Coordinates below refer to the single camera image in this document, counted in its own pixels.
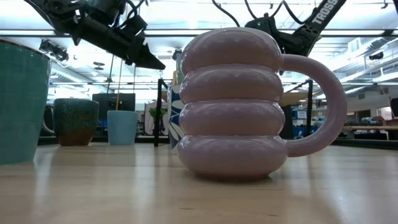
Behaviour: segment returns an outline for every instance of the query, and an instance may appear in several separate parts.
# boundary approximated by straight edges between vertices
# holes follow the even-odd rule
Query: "ceiling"
[[[252,20],[248,13],[243,0],[222,0],[223,9],[226,9],[237,18],[240,25],[243,26],[247,21]],[[301,20],[305,20],[312,12],[315,4],[319,4],[319,0],[287,1],[291,10]],[[258,1],[249,0],[251,9],[257,17],[262,16],[265,12],[272,13],[278,1]],[[346,4],[339,10],[337,15],[329,23],[326,29],[395,29],[398,27],[398,15],[392,1],[387,1],[389,5],[385,9],[381,9],[384,1],[380,0],[347,0]],[[0,0],[0,8],[2,16],[0,17],[0,30],[52,30],[52,27],[46,23],[37,12],[22,0]],[[140,15],[148,23],[147,29],[160,29],[159,32],[172,32],[175,29],[217,29],[222,27],[234,27],[233,21],[219,11],[210,0],[151,0],[149,7],[142,5]],[[299,27],[297,23],[289,16],[284,7],[280,9],[275,16],[278,29],[294,30]],[[121,74],[121,82],[153,82],[148,83],[144,88],[149,91],[143,91],[145,96],[137,98],[143,100],[151,100],[155,97],[157,88],[157,79],[171,79],[175,70],[175,62],[171,59],[171,55],[175,48],[184,48],[193,37],[148,37],[146,42],[149,44],[150,51],[158,56],[166,65],[164,71],[149,70],[143,68],[136,69],[136,77],[134,79],[134,67],[121,63],[117,57],[113,60],[112,55],[105,52],[94,45],[81,41],[79,46],[74,46],[71,38],[67,37],[12,37],[7,36],[5,39],[26,45],[33,49],[38,49],[42,39],[48,39],[52,43],[67,49],[70,59],[66,63],[60,63],[60,67],[66,67],[68,71],[77,73],[93,82],[103,82],[109,77],[112,68],[112,79],[119,81]],[[314,46],[310,57],[324,63],[336,72],[338,78],[348,77],[365,70],[364,57],[357,55],[347,58],[348,43],[356,37],[324,37],[320,39]],[[395,60],[395,45],[389,46],[390,57],[388,60]],[[93,62],[104,63],[104,70],[98,71],[95,76]],[[357,80],[363,78],[366,74],[350,79]],[[304,82],[307,78],[298,73],[286,73],[282,76],[283,82]]]

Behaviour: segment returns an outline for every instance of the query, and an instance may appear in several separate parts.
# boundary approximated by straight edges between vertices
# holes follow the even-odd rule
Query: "light blue cup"
[[[130,146],[136,140],[138,114],[134,111],[108,111],[108,142]]]
[[[50,71],[47,56],[0,40],[0,165],[33,159]]]

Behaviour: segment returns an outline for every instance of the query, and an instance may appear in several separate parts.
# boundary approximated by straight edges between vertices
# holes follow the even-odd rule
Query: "black pole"
[[[313,80],[308,81],[308,105],[307,105],[307,126],[305,127],[305,135],[311,134],[311,117],[312,117],[312,87]]]
[[[157,81],[157,101],[156,101],[156,115],[155,115],[155,128],[154,128],[155,147],[159,146],[160,110],[162,109],[162,82],[163,80],[161,78],[158,79]]]

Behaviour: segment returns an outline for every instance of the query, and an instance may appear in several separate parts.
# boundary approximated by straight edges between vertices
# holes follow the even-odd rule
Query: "teal vase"
[[[33,159],[50,72],[47,56],[0,40],[0,165]]]

